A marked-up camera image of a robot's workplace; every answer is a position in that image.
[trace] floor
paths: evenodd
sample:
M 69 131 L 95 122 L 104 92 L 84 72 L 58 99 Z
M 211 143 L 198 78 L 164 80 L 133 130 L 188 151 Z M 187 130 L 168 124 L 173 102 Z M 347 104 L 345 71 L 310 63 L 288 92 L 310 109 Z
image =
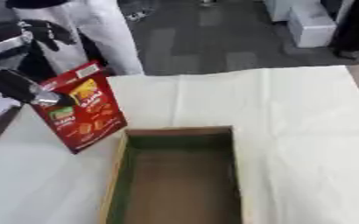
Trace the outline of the floor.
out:
M 149 75 L 210 74 L 261 67 L 357 65 L 327 48 L 295 47 L 285 24 L 272 24 L 263 3 L 155 0 L 156 10 L 131 24 Z

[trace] red cereal box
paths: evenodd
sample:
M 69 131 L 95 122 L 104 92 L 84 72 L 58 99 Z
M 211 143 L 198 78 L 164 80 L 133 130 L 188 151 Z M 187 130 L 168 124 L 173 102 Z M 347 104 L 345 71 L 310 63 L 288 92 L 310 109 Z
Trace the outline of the red cereal box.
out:
M 96 62 L 90 62 L 41 84 L 76 102 L 72 107 L 33 106 L 73 153 L 126 126 L 106 76 Z

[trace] white tablecloth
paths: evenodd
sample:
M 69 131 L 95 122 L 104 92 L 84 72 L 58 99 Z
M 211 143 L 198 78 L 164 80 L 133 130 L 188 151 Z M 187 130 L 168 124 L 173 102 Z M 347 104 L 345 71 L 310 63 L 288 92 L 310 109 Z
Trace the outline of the white tablecloth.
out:
M 359 90 L 345 67 L 109 81 L 130 128 L 234 127 L 244 223 L 359 223 Z M 0 223 L 96 223 L 118 136 L 74 156 L 24 107 L 0 137 Z

